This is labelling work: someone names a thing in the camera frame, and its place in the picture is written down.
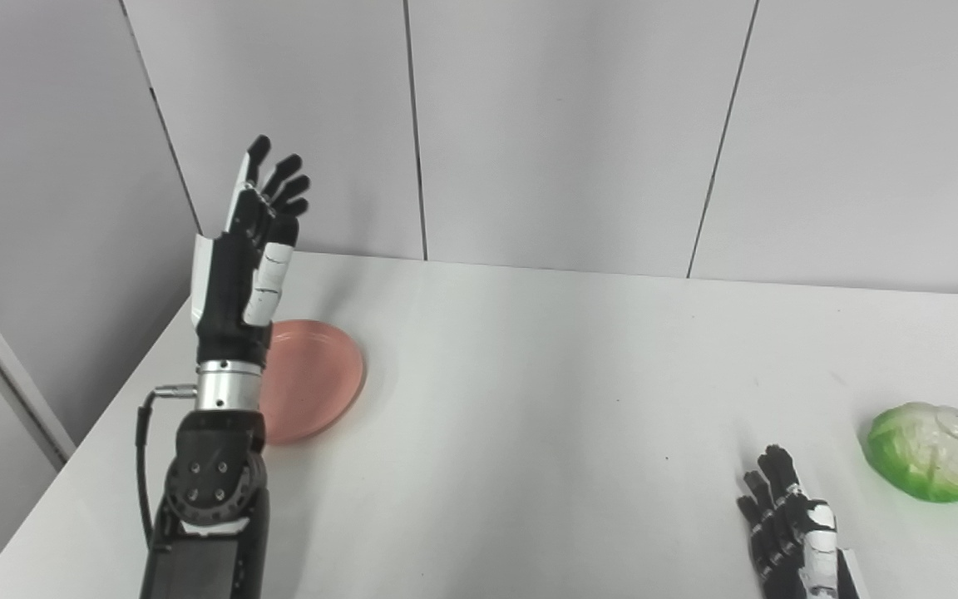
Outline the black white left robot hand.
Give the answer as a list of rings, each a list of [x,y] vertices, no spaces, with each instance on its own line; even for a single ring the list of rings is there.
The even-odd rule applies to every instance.
[[[309,208],[309,178],[297,153],[261,177],[270,148],[268,136],[255,137],[237,171],[223,230],[215,238],[196,236],[190,317],[198,364],[266,363],[299,217]]]

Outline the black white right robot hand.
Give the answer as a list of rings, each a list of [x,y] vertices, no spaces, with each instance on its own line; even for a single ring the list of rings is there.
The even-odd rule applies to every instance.
[[[793,458],[767,446],[735,500],[748,524],[749,558],[764,598],[867,598],[855,554],[839,543],[828,501],[803,489]]]

